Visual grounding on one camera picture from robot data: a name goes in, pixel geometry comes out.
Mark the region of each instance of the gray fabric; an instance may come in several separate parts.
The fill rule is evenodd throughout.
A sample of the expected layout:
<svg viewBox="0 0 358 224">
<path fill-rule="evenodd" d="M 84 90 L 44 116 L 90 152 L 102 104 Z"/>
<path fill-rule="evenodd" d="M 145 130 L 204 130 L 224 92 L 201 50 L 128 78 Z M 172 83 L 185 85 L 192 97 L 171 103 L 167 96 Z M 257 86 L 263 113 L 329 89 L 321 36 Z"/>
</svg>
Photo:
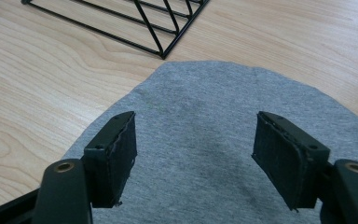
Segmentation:
<svg viewBox="0 0 358 224">
<path fill-rule="evenodd" d="M 251 159 L 256 114 L 290 119 L 358 160 L 358 117 L 320 91 L 235 63 L 165 63 L 97 118 L 64 156 L 114 115 L 136 112 L 138 157 L 123 204 L 94 209 L 94 223 L 320 223 L 317 208 L 290 211 Z"/>
</svg>

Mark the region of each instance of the gray cloth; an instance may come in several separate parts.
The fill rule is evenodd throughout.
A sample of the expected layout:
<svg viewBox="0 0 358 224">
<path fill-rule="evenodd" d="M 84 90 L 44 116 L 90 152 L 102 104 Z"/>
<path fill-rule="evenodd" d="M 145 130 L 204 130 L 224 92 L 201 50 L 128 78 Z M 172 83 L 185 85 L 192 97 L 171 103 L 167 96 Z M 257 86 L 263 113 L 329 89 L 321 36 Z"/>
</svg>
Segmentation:
<svg viewBox="0 0 358 224">
<path fill-rule="evenodd" d="M 83 148 L 114 115 L 136 112 L 138 157 L 112 209 L 94 223 L 320 223 L 290 211 L 251 158 L 256 114 L 268 111 L 358 161 L 358 117 L 320 91 L 235 63 L 165 63 L 97 118 L 68 150 Z"/>
</svg>

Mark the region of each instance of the wooden surface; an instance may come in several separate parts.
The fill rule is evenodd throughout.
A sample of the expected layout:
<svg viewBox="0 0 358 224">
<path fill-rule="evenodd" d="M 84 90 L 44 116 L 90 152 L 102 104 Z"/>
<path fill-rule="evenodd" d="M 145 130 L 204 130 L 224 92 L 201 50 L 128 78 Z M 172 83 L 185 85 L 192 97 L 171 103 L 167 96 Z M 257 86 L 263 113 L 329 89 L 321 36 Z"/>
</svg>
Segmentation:
<svg viewBox="0 0 358 224">
<path fill-rule="evenodd" d="M 188 60 L 265 67 L 358 115 L 358 1 L 211 0 L 167 59 Z M 163 63 L 0 0 L 0 204 L 37 188 L 92 121 Z"/>
</svg>

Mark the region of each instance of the black metal wire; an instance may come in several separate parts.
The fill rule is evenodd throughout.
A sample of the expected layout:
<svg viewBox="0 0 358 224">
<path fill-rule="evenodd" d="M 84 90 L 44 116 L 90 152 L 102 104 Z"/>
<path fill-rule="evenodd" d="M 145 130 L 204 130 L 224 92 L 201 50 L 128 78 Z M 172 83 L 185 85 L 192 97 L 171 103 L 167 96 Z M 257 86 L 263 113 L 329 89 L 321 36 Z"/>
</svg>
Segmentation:
<svg viewBox="0 0 358 224">
<path fill-rule="evenodd" d="M 138 12 L 140 13 L 140 15 L 142 17 L 141 20 L 137 19 L 137 18 L 134 18 L 134 17 L 131 17 L 131 16 L 128 16 L 126 14 L 114 11 L 114 10 L 106 8 L 106 7 L 101 7 L 101 6 L 92 4 L 92 3 L 87 2 L 85 0 L 70 0 L 70 1 L 73 1 L 75 3 L 81 4 L 83 6 L 90 7 L 90 8 L 93 8 L 95 10 L 99 10 L 99 11 L 101 11 L 103 13 L 108 14 L 108 15 L 116 16 L 116 17 L 119 17 L 119 18 L 121 18 L 123 20 L 132 21 L 134 23 L 144 25 L 148 29 L 148 31 L 151 34 L 151 36 L 153 37 L 153 40 L 155 41 L 158 50 L 151 49 L 151 48 L 146 47 L 146 46 L 144 46 L 142 44 L 135 43 L 133 41 L 130 41 L 130 40 L 128 40 L 126 38 L 123 38 L 123 37 L 120 37 L 118 35 L 109 34 L 109 33 L 105 32 L 103 30 L 100 30 L 100 29 L 97 29 L 97 28 L 92 27 L 90 25 L 87 25 L 86 23 L 73 20 L 73 19 L 65 17 L 65 16 L 63 16 L 61 14 L 58 14 L 58 13 L 56 13 L 54 11 L 51 11 L 51 10 L 49 10 L 47 8 L 40 7 L 40 6 L 36 5 L 36 4 L 33 4 L 31 1 L 32 0 L 21 0 L 21 2 L 24 5 L 29 5 L 29 6 L 34 7 L 34 8 L 36 8 L 36 9 L 42 11 L 42 12 L 45 12 L 45 13 L 49 14 L 51 16 L 54 16 L 54 17 L 59 18 L 59 19 L 64 20 L 64 21 L 71 22 L 72 24 L 75 24 L 75 25 L 80 26 L 80 27 L 82 27 L 84 29 L 92 31 L 93 33 L 106 36 L 108 38 L 114 39 L 114 40 L 119 41 L 121 43 L 124 43 L 126 45 L 132 46 L 134 48 L 137 48 L 137 49 L 140 49 L 140 50 L 143 50 L 143 51 L 158 55 L 162 59 L 165 59 L 168 56 L 168 54 L 172 51 L 173 47 L 176 45 L 176 43 L 179 41 L 179 39 L 183 36 L 185 31 L 188 29 L 188 27 L 191 25 L 191 23 L 197 18 L 197 16 L 205 8 L 206 4 L 210 0 L 185 0 L 187 8 L 188 8 L 188 14 L 187 15 L 184 14 L 184 13 L 172 10 L 168 0 L 163 0 L 165 7 L 160 7 L 160 6 L 157 6 L 157 5 L 153 5 L 153 4 L 147 3 L 145 1 L 141 1 L 141 0 L 133 0 L 134 5 L 136 6 Z M 192 7 L 190 5 L 190 2 L 200 4 L 196 11 L 193 12 Z M 171 20 L 172 20 L 172 23 L 173 23 L 173 26 L 174 26 L 175 30 L 171 30 L 171 29 L 168 29 L 168 28 L 165 28 L 165 27 L 150 23 L 148 18 L 145 15 L 145 12 L 144 12 L 142 6 L 150 7 L 150 8 L 153 8 L 155 10 L 158 10 L 158 11 L 161 11 L 161 12 L 164 12 L 164 13 L 168 13 L 170 15 L 170 17 L 171 17 Z M 179 28 L 179 25 L 177 23 L 177 20 L 176 20 L 175 16 L 182 17 L 182 18 L 187 18 L 187 23 L 183 26 L 182 29 Z M 171 44 L 166 49 L 163 49 L 163 47 L 161 46 L 161 43 L 159 42 L 158 37 L 157 37 L 157 35 L 155 33 L 155 29 L 159 30 L 159 31 L 162 31 L 162 32 L 165 32 L 165 33 L 168 33 L 168 34 L 175 35 L 175 38 L 173 39 Z"/>
<path fill-rule="evenodd" d="M 86 7 L 92 7 L 96 10 L 100 10 L 101 12 L 104 12 L 106 14 L 109 14 L 109 15 L 114 15 L 114 16 L 117 16 L 117 17 L 120 17 L 120 18 L 123 18 L 125 20 L 128 20 L 128 21 L 133 21 L 135 23 L 138 23 L 138 24 L 143 24 L 145 25 L 145 22 L 142 21 L 142 20 L 139 20 L 137 18 L 134 18 L 134 17 L 131 17 L 131 16 L 128 16 L 126 14 L 123 14 L 123 13 L 120 13 L 120 12 L 117 12 L 117 11 L 114 11 L 112 9 L 109 9 L 109 8 L 106 8 L 106 7 L 100 7 L 98 5 L 95 5 L 95 4 L 92 4 L 90 2 L 87 2 L 87 1 L 83 1 L 83 0 L 70 0 L 72 2 L 76 2 L 78 4 L 81 4 L 83 6 L 86 6 Z M 160 30 L 160 31 L 163 31 L 163 32 L 166 32 L 166 33 L 169 33 L 169 34 L 175 34 L 176 32 L 174 30 L 170 30 L 170 29 L 167 29 L 165 27 L 161 27 L 161 26 L 158 26 L 156 24 L 153 24 L 151 23 L 150 24 L 153 28 L 157 29 L 157 30 Z"/>
<path fill-rule="evenodd" d="M 168 0 L 164 0 L 164 4 L 165 4 L 165 7 L 167 8 L 168 10 L 168 13 L 170 14 L 171 16 L 171 20 L 173 22 L 173 25 L 175 26 L 175 29 L 176 29 L 176 35 L 179 34 L 179 25 L 178 25 L 178 22 L 176 21 L 176 18 L 175 16 L 173 15 L 173 12 L 172 12 L 172 9 L 171 9 L 171 6 L 170 4 L 168 3 Z"/>
</svg>

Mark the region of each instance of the black metal rack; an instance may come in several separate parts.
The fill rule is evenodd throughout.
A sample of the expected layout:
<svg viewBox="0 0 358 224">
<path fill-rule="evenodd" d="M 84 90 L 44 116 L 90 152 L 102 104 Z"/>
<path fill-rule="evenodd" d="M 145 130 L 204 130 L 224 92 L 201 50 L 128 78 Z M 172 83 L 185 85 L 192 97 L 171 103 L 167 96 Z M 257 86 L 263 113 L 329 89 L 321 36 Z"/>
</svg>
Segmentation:
<svg viewBox="0 0 358 224">
<path fill-rule="evenodd" d="M 96 34 L 106 36 L 108 38 L 114 39 L 116 41 L 119 41 L 121 43 L 129 45 L 136 49 L 140 49 L 140 50 L 158 55 L 159 57 L 161 57 L 161 59 L 165 59 L 168 56 L 168 54 L 172 51 L 173 47 L 176 45 L 176 43 L 179 41 L 179 39 L 182 37 L 182 35 L 185 33 L 185 31 L 188 29 L 188 27 L 191 25 L 191 23 L 197 18 L 197 16 L 200 14 L 200 12 L 204 9 L 206 4 L 210 0 L 180 0 L 181 4 L 185 5 L 185 8 L 186 8 L 185 13 L 182 11 L 172 10 L 172 7 L 170 6 L 170 3 L 168 2 L 168 0 L 161 0 L 163 2 L 163 6 L 152 4 L 152 3 L 149 3 L 146 1 L 133 0 L 133 4 L 136 6 L 136 9 L 139 12 L 139 15 L 141 16 L 141 19 L 135 18 L 132 15 L 127 15 L 125 13 L 113 10 L 111 8 L 102 7 L 100 5 L 91 3 L 89 1 L 62 0 L 62 1 L 71 1 L 76 4 L 80 4 L 83 7 L 89 7 L 89 8 L 92 8 L 93 10 L 101 11 L 102 13 L 105 13 L 107 15 L 115 16 L 117 18 L 121 18 L 122 20 L 130 21 L 130 22 L 142 25 L 143 27 L 146 27 L 148 32 L 151 34 L 154 42 L 156 43 L 157 49 L 152 49 L 150 47 L 145 46 L 143 43 L 137 43 L 132 40 L 129 40 L 128 38 L 125 38 L 125 37 L 122 37 L 122 36 L 119 36 L 116 34 L 110 34 L 106 31 L 96 28 L 92 25 L 71 19 L 67 16 L 64 16 L 60 13 L 57 13 L 57 12 L 47 9 L 45 7 L 41 7 L 37 4 L 34 4 L 32 1 L 33 0 L 21 0 L 21 2 L 24 5 L 34 7 L 40 11 L 48 13 L 49 15 L 52 15 L 52 16 L 59 18 L 61 20 L 64 20 L 64 21 L 69 21 L 72 24 L 75 24 L 77 26 L 85 28 L 89 31 L 96 33 Z M 168 16 L 168 18 L 171 19 L 174 29 L 168 28 L 168 27 L 165 27 L 162 25 L 157 25 L 155 23 L 151 23 L 145 14 L 144 7 L 147 7 L 154 11 L 166 14 Z M 186 20 L 186 23 L 180 27 L 178 24 L 177 18 Z M 168 45 L 167 48 L 162 47 L 161 42 L 160 42 L 158 36 L 156 35 L 156 31 L 172 36 L 172 41 Z"/>
</svg>

